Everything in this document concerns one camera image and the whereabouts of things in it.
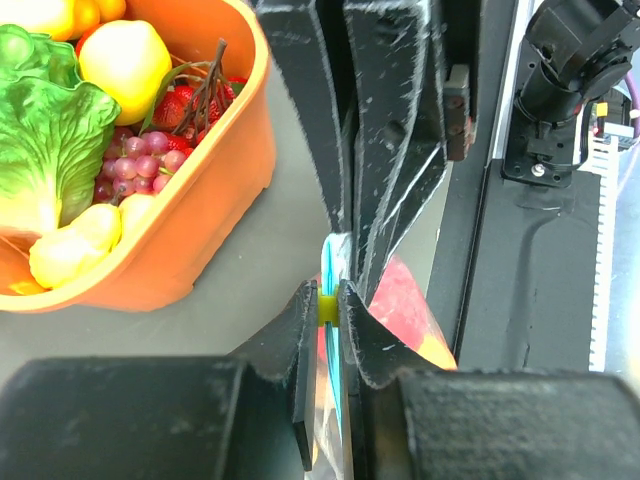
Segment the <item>clear zip top bag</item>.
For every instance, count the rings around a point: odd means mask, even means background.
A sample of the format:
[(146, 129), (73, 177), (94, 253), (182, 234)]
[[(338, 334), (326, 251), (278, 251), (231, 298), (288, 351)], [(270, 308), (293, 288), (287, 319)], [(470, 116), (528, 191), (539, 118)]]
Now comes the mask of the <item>clear zip top bag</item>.
[(340, 384), (345, 379), (342, 361), (343, 342), (335, 319), (326, 316), (337, 313), (337, 293), (340, 281), (346, 279), (351, 267), (352, 237), (349, 233), (331, 233), (321, 250), (321, 270), (317, 276), (320, 320), (317, 340), (317, 370), (312, 467), (307, 479), (342, 479), (343, 438), (342, 419), (346, 402), (339, 395), (346, 391)]

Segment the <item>fake orange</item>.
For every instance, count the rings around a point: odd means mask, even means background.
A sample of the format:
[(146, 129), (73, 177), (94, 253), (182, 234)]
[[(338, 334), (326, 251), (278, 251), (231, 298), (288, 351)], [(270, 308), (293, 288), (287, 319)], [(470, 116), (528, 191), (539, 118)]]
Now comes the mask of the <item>fake orange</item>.
[(425, 336), (417, 354), (440, 369), (453, 371), (458, 368), (453, 354), (440, 337)]

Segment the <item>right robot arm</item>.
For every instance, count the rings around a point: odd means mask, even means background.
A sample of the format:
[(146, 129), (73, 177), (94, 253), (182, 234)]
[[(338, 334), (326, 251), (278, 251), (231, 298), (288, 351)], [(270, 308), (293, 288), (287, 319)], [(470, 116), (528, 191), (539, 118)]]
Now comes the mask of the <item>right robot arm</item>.
[[(321, 292), (370, 301), (398, 243), (462, 161), (478, 126), (483, 1), (257, 1), (293, 99), (331, 226)], [(565, 180), (558, 136), (617, 83), (639, 46), (635, 1), (545, 1), (510, 149)]]

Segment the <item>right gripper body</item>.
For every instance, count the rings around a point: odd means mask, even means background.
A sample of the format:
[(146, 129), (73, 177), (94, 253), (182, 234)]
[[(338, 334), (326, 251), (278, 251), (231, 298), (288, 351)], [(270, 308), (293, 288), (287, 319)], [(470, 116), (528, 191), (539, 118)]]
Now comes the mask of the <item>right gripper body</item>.
[(447, 157), (466, 159), (475, 141), (480, 50), (480, 2), (433, 3), (433, 23), (440, 34), (443, 107)]

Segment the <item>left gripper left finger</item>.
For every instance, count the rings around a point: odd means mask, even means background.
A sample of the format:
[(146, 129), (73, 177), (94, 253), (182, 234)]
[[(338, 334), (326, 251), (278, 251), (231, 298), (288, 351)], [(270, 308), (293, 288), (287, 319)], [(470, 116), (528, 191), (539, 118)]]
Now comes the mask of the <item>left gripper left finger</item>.
[(27, 362), (1, 391), (5, 479), (300, 479), (312, 467), (317, 285), (223, 356)]

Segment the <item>fake red apple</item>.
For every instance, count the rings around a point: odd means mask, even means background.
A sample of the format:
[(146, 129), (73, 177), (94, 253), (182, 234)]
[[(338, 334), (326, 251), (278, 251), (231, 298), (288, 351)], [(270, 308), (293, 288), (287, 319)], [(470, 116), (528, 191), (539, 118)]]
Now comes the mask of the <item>fake red apple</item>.
[(396, 255), (389, 260), (368, 310), (415, 351), (427, 337), (437, 341), (444, 339), (420, 286), (408, 266)]

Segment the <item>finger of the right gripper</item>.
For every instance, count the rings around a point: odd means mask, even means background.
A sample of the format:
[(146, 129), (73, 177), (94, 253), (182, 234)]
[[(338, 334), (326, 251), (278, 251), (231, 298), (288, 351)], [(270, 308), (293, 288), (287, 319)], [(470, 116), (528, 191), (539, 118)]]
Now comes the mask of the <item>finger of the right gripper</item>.
[(341, 1), (256, 1), (311, 152), (331, 230), (350, 229), (350, 47)]
[(354, 281), (371, 302), (446, 170), (438, 1), (348, 1), (356, 74)]

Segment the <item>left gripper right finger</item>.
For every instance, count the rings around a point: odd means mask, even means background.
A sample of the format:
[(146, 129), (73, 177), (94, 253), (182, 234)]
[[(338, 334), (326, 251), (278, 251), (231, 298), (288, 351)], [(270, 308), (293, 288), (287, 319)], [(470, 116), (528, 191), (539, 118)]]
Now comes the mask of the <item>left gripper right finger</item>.
[(621, 379), (447, 371), (338, 290), (345, 457), (358, 479), (635, 479), (639, 400)]

